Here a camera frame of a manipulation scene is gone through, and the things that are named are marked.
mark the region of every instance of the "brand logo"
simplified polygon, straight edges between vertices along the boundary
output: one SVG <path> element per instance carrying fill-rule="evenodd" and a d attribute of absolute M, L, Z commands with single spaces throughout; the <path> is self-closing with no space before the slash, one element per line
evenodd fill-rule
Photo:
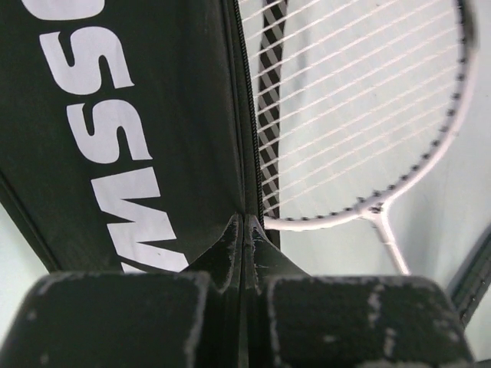
<path fill-rule="evenodd" d="M 104 0 L 22 0 L 25 8 L 44 21 L 73 21 L 92 18 L 104 9 Z M 60 32 L 41 34 L 39 41 L 56 84 L 69 94 L 88 96 L 101 88 L 99 59 L 109 67 L 114 88 L 134 85 L 119 38 L 103 27 L 85 27 L 70 35 L 74 63 L 70 65 L 59 41 Z M 131 158 L 151 161 L 140 116 L 125 100 L 104 100 L 89 106 L 67 106 L 67 119 L 78 149 L 93 163 L 114 163 L 120 156 L 117 131 L 123 129 Z M 91 111 L 94 133 L 87 131 L 84 111 Z M 107 224 L 119 256 L 140 264 L 168 271 L 181 271 L 188 263 L 183 253 L 143 244 L 175 239 L 169 217 L 163 211 L 129 202 L 129 199 L 160 197 L 160 190 L 149 166 L 91 180 L 101 211 L 126 219 Z M 138 271 L 122 262 L 125 271 Z"/>

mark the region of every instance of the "racket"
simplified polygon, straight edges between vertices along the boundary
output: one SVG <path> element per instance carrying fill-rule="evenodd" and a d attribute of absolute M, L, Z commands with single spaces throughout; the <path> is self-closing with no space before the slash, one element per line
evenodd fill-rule
<path fill-rule="evenodd" d="M 458 134 L 476 81 L 466 0 L 269 0 L 242 23 L 258 117 L 265 227 L 370 221 L 401 274 L 394 200 Z"/>

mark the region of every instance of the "zipper teeth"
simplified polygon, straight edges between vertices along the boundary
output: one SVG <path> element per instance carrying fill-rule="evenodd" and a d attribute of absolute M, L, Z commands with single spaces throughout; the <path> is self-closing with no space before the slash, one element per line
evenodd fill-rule
<path fill-rule="evenodd" d="M 239 0 L 233 0 L 233 8 L 236 13 L 237 28 L 239 31 L 240 51 L 242 53 L 242 61 L 245 71 L 245 86 L 247 89 L 247 97 L 249 104 L 249 113 L 252 123 L 252 148 L 254 149 L 254 164 L 255 164 L 255 180 L 258 196 L 259 223 L 264 227 L 264 215 L 262 213 L 262 184 L 261 184 L 261 163 L 259 161 L 259 140 L 258 127 L 255 121 L 254 96 L 252 95 L 251 71 L 249 70 L 249 58 L 247 56 L 246 39 L 244 38 L 244 29 L 242 28 L 242 17 L 240 16 Z"/>

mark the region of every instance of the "zipper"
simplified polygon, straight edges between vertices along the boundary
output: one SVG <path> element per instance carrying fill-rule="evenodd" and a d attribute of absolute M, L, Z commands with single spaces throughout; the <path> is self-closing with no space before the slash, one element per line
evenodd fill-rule
<path fill-rule="evenodd" d="M 252 149 L 254 151 L 254 165 L 255 165 L 255 184 L 258 199 L 258 220 L 261 226 L 264 228 L 264 215 L 262 207 L 262 172 L 261 163 L 259 160 L 259 139 L 258 139 L 258 128 L 257 122 L 255 120 L 255 107 L 254 107 L 254 96 L 252 94 L 252 82 L 251 82 L 251 71 L 249 70 L 249 58 L 247 55 L 246 39 L 244 37 L 244 29 L 242 27 L 242 17 L 240 15 L 239 0 L 232 0 L 233 11 L 236 17 L 237 31 L 239 36 L 239 45 L 242 56 L 242 65 L 245 75 L 245 88 L 247 93 L 247 102 L 249 105 L 249 116 L 250 123 L 252 124 Z"/>

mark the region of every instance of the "white letter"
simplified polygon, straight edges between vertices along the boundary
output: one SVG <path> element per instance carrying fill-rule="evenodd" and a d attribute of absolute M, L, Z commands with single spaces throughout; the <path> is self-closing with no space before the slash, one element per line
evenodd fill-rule
<path fill-rule="evenodd" d="M 55 32 L 39 36 L 44 56 L 58 86 L 70 94 L 97 92 L 101 88 L 101 56 L 107 60 L 115 88 L 133 86 L 123 47 L 113 32 L 102 27 L 86 27 L 75 31 L 70 37 L 75 60 L 73 67 L 68 65 L 64 56 L 58 40 L 59 34 Z"/>
<path fill-rule="evenodd" d="M 125 201 L 160 197 L 153 168 L 94 179 L 92 186 L 102 211 L 132 221 L 107 225 L 121 257 L 168 271 L 182 271 L 188 266 L 182 253 L 141 244 L 176 238 L 167 214 Z"/>
<path fill-rule="evenodd" d="M 22 0 L 25 8 L 43 21 L 71 21 L 94 17 L 104 9 L 104 0 Z"/>
<path fill-rule="evenodd" d="M 83 103 L 67 106 L 67 117 L 78 149 L 90 161 L 95 163 L 117 161 L 120 156 L 120 145 L 117 141 L 119 127 L 124 129 L 130 154 L 134 160 L 152 159 L 148 153 L 138 112 L 128 102 L 106 100 L 96 104 L 92 109 L 94 121 L 92 136 L 87 132 L 83 107 Z"/>

